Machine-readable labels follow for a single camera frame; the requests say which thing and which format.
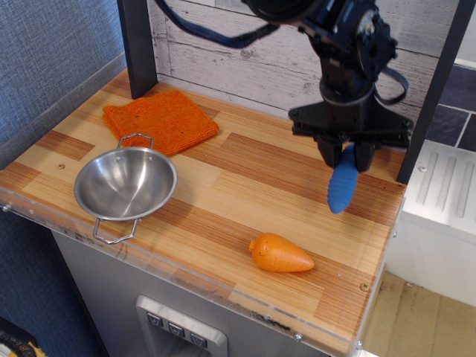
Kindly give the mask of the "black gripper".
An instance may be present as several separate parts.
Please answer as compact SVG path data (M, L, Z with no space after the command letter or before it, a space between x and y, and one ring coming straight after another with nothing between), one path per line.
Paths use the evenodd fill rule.
M356 169L370 169L376 147L407 147L414 122L371 98L362 104L332 105L325 101L289 111L295 135L313 138L329 167L341 159L343 144L354 143Z

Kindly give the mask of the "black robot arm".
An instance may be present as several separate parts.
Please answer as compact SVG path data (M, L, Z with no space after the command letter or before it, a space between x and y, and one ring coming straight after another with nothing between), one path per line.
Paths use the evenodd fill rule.
M408 81L389 68L398 42L374 1L247 1L273 25L292 25L309 38L321 64L320 103L293 108L296 135L314 138L322 159L336 167L343 145L354 144L356 169L370 169L384 145L406 147L412 120L389 110L405 99Z

